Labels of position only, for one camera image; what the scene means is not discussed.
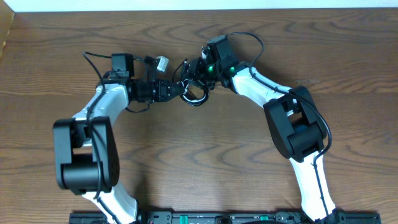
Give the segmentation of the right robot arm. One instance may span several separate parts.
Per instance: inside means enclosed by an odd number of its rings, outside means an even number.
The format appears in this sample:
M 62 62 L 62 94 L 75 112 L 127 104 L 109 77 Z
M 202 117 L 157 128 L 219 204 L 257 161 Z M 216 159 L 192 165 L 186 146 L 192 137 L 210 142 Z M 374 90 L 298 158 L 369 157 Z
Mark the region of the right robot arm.
M 238 59 L 228 37 L 209 40 L 201 57 L 182 62 L 181 99 L 200 106 L 220 84 L 261 106 L 274 146 L 295 172 L 304 214 L 314 223 L 330 221 L 336 207 L 323 170 L 323 156 L 332 142 L 327 122 L 307 88 L 283 86 L 261 75 L 254 62 Z

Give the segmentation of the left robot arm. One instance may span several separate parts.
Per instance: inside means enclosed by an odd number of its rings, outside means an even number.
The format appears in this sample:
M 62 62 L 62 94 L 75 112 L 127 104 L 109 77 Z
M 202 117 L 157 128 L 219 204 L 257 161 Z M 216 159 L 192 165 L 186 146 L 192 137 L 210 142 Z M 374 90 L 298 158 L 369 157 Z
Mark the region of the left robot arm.
M 53 124 L 56 180 L 61 189 L 82 196 L 100 210 L 71 213 L 70 223 L 149 223 L 147 212 L 139 209 L 119 180 L 113 124 L 132 101 L 167 102 L 184 90 L 155 77 L 167 68 L 169 60 L 164 56 L 121 53 L 108 58 L 111 70 L 97 73 L 99 82 L 88 104 L 72 118 Z

